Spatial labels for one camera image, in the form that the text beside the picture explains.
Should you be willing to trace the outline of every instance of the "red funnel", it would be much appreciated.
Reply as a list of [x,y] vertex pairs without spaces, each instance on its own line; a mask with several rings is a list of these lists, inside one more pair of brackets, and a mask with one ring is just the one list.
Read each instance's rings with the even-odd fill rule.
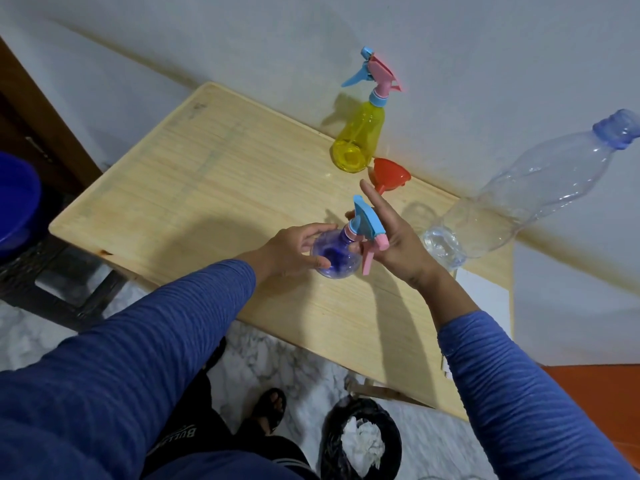
[[411,180],[411,173],[397,163],[386,158],[376,158],[373,161],[373,178],[371,181],[380,195],[385,190],[402,187],[409,180]]

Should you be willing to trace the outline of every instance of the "foot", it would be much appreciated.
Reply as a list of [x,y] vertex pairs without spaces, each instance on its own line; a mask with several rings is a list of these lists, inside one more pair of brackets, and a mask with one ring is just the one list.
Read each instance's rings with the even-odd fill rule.
[[252,420],[260,424],[265,435],[272,435],[287,408],[287,397],[281,389],[273,388],[263,393],[253,408]]
[[218,344],[218,346],[216,347],[216,349],[213,351],[213,354],[211,354],[211,357],[209,357],[208,361],[206,362],[206,364],[204,364],[202,366],[202,370],[207,373],[208,371],[211,370],[211,368],[218,363],[218,361],[220,360],[220,358],[222,357],[222,354],[225,353],[225,350],[227,348],[227,338],[226,337],[222,337],[222,339],[220,340],[220,343]]

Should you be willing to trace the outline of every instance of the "blue spray bottle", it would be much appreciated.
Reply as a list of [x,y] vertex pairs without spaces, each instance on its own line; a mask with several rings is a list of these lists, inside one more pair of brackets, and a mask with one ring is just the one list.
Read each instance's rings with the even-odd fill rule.
[[[318,236],[311,249],[312,256],[324,256],[331,262],[328,269],[318,269],[318,273],[338,280],[352,275],[362,263],[362,274],[366,276],[371,268],[373,254],[389,247],[389,240],[382,222],[375,211],[364,202],[361,195],[353,196],[356,217],[342,229],[324,232]],[[349,250],[349,245],[364,241],[363,256]]]

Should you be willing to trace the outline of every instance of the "plastic bag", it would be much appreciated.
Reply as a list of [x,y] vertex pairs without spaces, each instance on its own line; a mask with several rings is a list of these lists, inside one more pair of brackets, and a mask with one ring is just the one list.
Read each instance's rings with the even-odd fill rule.
[[372,399],[354,399],[347,396],[329,412],[323,427],[320,476],[323,480],[361,480],[351,467],[342,450],[342,433],[351,417],[366,419],[380,428],[385,453],[380,469],[372,467],[364,480],[393,480],[402,460],[402,439],[396,423],[389,413]]

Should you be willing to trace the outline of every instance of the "blue bucket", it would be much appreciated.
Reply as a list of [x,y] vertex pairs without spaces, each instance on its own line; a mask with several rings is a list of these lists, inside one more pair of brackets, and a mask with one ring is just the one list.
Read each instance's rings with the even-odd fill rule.
[[0,260],[27,247],[46,231],[38,211],[42,185],[24,160],[0,152]]

